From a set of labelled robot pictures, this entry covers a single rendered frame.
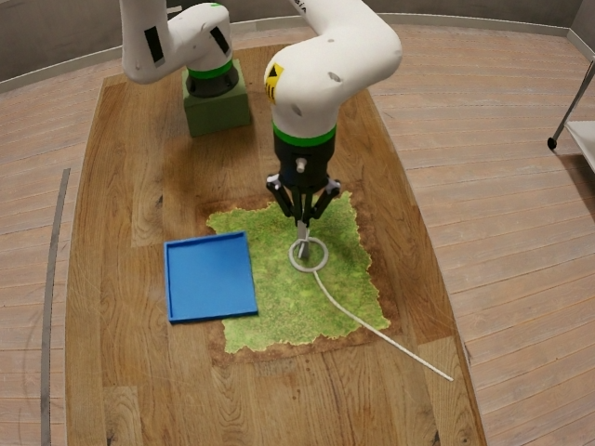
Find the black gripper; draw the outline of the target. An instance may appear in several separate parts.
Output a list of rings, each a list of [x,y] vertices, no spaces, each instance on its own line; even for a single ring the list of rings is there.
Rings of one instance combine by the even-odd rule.
[[[279,170],[279,175],[268,174],[266,188],[273,193],[284,215],[295,218],[298,239],[306,240],[310,218],[319,219],[331,200],[340,194],[340,180],[329,178],[327,164],[299,173],[297,169],[280,162],[281,171]],[[294,206],[284,187],[292,191]],[[324,187],[325,189],[320,198],[314,207],[311,207],[313,194]],[[306,194],[307,197],[304,209],[302,209],[302,194]]]

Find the blue square tray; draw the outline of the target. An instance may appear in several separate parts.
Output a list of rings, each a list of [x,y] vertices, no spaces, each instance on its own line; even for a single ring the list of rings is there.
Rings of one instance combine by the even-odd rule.
[[[165,243],[165,288],[171,324],[257,315],[245,230]]]

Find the grey ring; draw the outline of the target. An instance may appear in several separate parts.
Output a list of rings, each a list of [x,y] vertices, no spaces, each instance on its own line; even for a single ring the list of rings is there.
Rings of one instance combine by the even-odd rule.
[[[318,243],[318,244],[319,244],[319,245],[320,245],[320,246],[323,248],[323,250],[324,250],[324,260],[323,260],[323,261],[322,261],[322,263],[321,263],[320,265],[318,265],[317,267],[314,267],[314,268],[307,269],[307,268],[303,268],[303,267],[299,266],[299,265],[298,265],[298,264],[295,262],[295,260],[294,260],[294,258],[293,258],[293,251],[294,251],[295,247],[298,245],[298,241],[299,241],[299,239],[298,239],[298,240],[296,240],[296,241],[295,241],[295,242],[294,242],[294,243],[291,245],[291,247],[290,247],[290,249],[289,249],[288,256],[289,256],[289,260],[290,260],[291,264],[292,264],[292,265],[293,265],[293,266],[294,266],[296,269],[298,269],[298,270],[300,270],[300,271],[304,271],[304,272],[314,272],[314,271],[317,271],[317,270],[321,269],[321,268],[322,268],[322,267],[325,265],[325,263],[327,262],[327,259],[328,259],[328,250],[327,250],[327,248],[326,248],[325,244],[324,244],[323,242],[321,242],[320,240],[316,239],[316,238],[308,237],[308,240],[307,240],[307,241]]]

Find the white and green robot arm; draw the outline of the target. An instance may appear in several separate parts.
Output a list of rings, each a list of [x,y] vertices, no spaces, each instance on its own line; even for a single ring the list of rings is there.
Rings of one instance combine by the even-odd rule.
[[[403,49],[395,31],[362,0],[288,1],[318,37],[278,52],[264,85],[275,155],[302,173],[331,160],[340,105],[391,77]],[[132,82],[153,84],[187,64],[186,87],[194,97],[215,98],[237,85],[224,6],[204,3],[167,20],[166,0],[119,2],[122,65]]]

